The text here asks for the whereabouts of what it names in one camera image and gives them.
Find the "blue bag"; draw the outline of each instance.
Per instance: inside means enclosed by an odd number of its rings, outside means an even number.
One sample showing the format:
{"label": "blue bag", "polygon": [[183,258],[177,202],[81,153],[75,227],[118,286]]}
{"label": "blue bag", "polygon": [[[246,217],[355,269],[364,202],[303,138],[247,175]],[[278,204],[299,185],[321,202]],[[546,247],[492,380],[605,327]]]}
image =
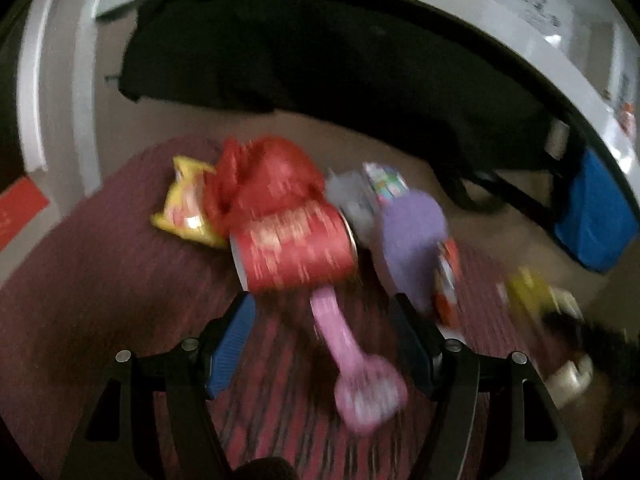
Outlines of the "blue bag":
{"label": "blue bag", "polygon": [[598,156],[586,150],[564,216],[554,227],[556,239],[582,265],[604,272],[637,232],[638,222],[618,184]]}

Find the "white wall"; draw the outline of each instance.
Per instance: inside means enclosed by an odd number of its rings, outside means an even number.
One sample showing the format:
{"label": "white wall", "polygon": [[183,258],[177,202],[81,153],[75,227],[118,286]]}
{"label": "white wall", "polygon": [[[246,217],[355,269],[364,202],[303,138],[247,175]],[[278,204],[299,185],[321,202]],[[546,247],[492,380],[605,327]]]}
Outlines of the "white wall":
{"label": "white wall", "polygon": [[53,0],[42,43],[38,81],[42,145],[47,187],[62,216],[100,183],[91,145],[95,143],[93,88],[91,83],[88,88],[78,84],[79,70],[93,73],[95,43],[87,41],[95,30],[91,6],[92,0]]}
{"label": "white wall", "polygon": [[612,88],[610,85],[614,78],[614,66],[618,72],[615,79],[620,78],[620,63],[611,62],[615,46],[612,23],[591,23],[584,76],[600,95]]}
{"label": "white wall", "polygon": [[611,100],[618,102],[622,75],[629,80],[629,102],[636,100],[638,88],[638,58],[640,46],[628,25],[610,0],[568,0],[576,11],[584,15],[591,23],[611,23],[614,27],[614,54],[618,56],[610,69]]}
{"label": "white wall", "polygon": [[17,114],[24,169],[46,169],[40,118],[40,66],[44,34],[53,0],[33,0],[20,48],[17,75]]}

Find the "carpet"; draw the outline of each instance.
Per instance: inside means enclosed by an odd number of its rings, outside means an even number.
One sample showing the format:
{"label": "carpet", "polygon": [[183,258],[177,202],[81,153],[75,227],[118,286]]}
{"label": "carpet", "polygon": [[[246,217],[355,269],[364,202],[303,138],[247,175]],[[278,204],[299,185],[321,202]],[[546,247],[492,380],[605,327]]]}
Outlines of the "carpet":
{"label": "carpet", "polygon": [[[84,404],[116,352],[167,351],[200,333],[241,290],[228,251],[185,242],[149,223],[162,209],[177,154],[215,163],[220,147],[181,137],[132,158],[0,289],[0,416],[45,479],[59,475]],[[497,297],[500,265],[468,247],[461,253],[459,316],[469,346],[503,357],[524,349]],[[388,298],[366,255],[358,276],[336,291],[363,350],[384,356],[406,376]],[[406,409],[372,436],[349,433],[333,400],[338,370],[315,336],[308,297],[306,288],[257,297],[254,329],[232,383],[209,403],[231,466],[273,455],[304,480],[407,478],[434,404],[406,376]],[[156,400],[167,478],[178,479],[162,394]],[[484,397],[477,414],[465,479],[475,477],[482,452]]]}
{"label": "carpet", "polygon": [[27,176],[0,194],[0,251],[47,205],[49,200]]}

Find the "yellow toy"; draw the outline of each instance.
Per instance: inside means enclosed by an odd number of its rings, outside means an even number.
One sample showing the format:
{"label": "yellow toy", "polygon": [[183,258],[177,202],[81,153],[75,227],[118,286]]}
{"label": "yellow toy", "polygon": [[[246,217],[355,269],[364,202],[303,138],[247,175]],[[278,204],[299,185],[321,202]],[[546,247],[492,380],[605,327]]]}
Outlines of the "yellow toy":
{"label": "yellow toy", "polygon": [[521,267],[509,276],[504,287],[512,309],[523,310],[535,320],[549,311],[564,311],[582,318],[578,304],[570,292],[550,286],[540,273]]}
{"label": "yellow toy", "polygon": [[164,211],[151,217],[151,223],[178,235],[210,247],[227,247],[227,241],[211,229],[202,209],[204,174],[215,173],[209,164],[186,156],[174,156],[175,182],[171,184]]}

